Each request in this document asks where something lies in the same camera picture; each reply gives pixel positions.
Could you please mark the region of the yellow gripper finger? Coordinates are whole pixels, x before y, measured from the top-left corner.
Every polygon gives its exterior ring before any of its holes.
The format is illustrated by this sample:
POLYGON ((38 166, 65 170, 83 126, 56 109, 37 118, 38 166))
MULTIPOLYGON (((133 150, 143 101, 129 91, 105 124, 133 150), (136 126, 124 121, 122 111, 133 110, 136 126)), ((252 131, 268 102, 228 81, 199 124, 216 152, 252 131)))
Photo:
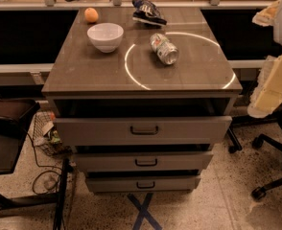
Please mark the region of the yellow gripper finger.
POLYGON ((282 104, 282 55, 268 56, 258 75, 257 86, 250 96, 247 114, 264 118, 282 104))
POLYGON ((275 26, 278 23, 278 13, 282 0, 276 0, 269 6, 257 12, 252 22, 262 27, 275 26))

